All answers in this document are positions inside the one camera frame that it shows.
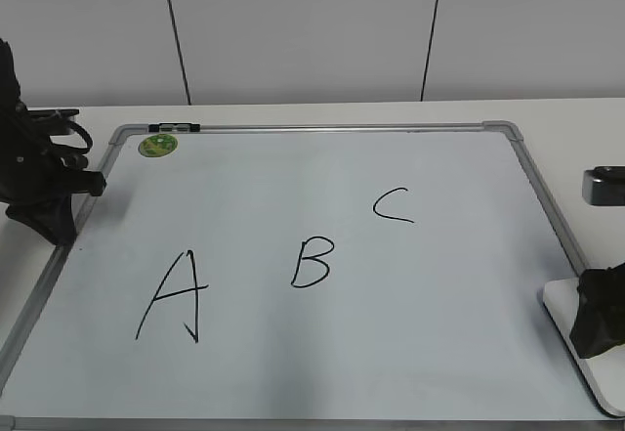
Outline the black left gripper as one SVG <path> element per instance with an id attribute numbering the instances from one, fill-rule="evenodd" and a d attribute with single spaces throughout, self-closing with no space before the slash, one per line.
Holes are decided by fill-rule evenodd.
<path id="1" fill-rule="evenodd" d="M 23 102 L 1 109 L 1 200 L 8 218 L 53 245 L 72 245 L 77 231 L 70 194 L 103 194 L 100 171 L 88 171 L 90 134 L 76 109 L 32 113 Z"/>

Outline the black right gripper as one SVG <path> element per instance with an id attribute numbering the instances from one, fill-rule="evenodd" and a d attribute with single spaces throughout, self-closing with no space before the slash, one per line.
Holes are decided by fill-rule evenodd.
<path id="1" fill-rule="evenodd" d="M 579 358 L 624 344 L 624 264 L 588 269 L 578 278 L 578 309 L 569 339 Z"/>

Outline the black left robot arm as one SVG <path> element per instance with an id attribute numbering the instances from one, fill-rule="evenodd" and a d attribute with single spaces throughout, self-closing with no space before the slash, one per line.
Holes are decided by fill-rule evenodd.
<path id="1" fill-rule="evenodd" d="M 7 217 L 53 245 L 76 240 L 72 197 L 100 196 L 106 186 L 102 172 L 86 169 L 93 139 L 74 121 L 78 113 L 29 110 L 21 100 L 11 46 L 1 42 L 1 201 Z"/>

